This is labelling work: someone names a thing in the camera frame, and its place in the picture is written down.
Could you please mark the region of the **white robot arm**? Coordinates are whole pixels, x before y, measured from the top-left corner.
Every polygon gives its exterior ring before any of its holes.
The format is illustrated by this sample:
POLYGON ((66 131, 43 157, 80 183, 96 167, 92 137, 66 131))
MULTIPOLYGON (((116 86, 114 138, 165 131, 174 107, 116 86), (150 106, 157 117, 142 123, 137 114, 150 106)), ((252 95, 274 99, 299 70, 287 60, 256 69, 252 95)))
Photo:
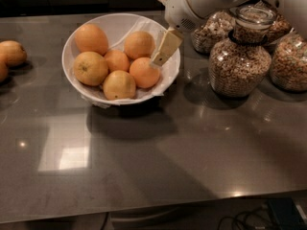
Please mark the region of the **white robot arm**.
MULTIPOLYGON (((169 29, 161 39, 151 64, 162 66, 179 48, 183 33, 197 29, 213 12, 240 6, 248 0, 165 0, 169 29)), ((307 0, 265 0, 274 6, 304 39, 307 38, 307 0)))

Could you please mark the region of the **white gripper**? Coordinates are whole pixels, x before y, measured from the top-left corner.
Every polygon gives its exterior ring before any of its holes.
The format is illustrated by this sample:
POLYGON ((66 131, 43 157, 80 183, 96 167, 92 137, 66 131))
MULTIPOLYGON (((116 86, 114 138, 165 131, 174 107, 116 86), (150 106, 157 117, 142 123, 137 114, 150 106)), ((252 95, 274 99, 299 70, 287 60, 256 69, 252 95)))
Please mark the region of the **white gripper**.
POLYGON ((188 0, 157 1, 165 6, 165 20, 171 28, 163 33, 151 57, 151 66, 163 66, 181 45, 183 33, 193 32, 204 21, 193 12, 188 0))

